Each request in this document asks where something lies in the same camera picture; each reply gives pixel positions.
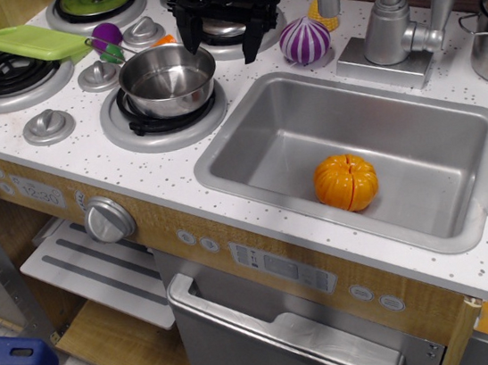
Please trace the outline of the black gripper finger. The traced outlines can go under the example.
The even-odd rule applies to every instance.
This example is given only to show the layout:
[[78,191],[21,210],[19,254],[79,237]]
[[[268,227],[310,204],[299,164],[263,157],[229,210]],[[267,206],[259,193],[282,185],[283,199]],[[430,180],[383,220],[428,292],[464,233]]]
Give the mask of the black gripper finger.
[[261,48],[264,35],[277,26],[277,6],[278,1],[271,1],[266,4],[253,4],[248,9],[246,28],[242,42],[244,53],[244,63],[250,64]]
[[178,31],[187,51],[195,54],[203,38],[203,20],[198,8],[187,0],[177,0],[174,7]]

